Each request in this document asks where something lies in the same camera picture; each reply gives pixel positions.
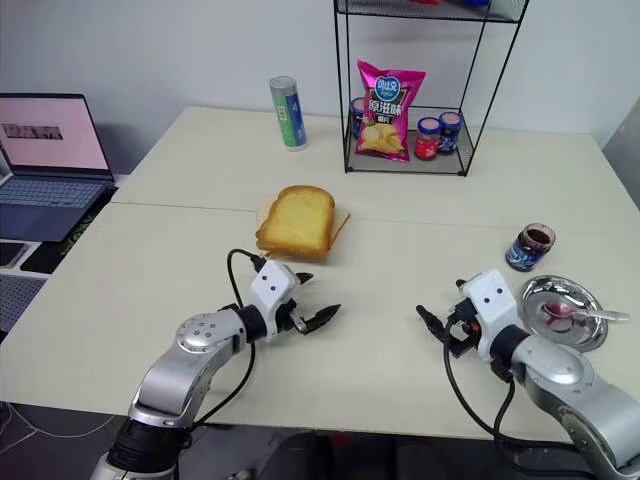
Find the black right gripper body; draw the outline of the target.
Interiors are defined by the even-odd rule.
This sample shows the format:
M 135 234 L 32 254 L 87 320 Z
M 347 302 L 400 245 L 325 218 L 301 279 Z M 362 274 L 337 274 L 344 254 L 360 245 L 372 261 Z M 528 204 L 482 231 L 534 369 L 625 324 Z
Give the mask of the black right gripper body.
M 457 303 L 447 317 L 444 338 L 450 350 L 471 350 L 478 347 L 481 328 L 476 318 L 477 311 L 470 299 Z M 460 327 L 465 337 L 460 340 L 453 336 L 451 329 Z

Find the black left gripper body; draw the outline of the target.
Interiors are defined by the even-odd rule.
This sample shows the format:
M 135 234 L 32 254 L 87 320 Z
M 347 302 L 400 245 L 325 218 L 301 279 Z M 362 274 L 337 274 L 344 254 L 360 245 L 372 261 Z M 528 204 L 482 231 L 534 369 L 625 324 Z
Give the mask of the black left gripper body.
M 307 325 L 303 316 L 297 311 L 298 304 L 293 297 L 296 288 L 287 290 L 276 302 L 275 326 L 278 334 L 296 330 L 300 334 L 307 333 Z

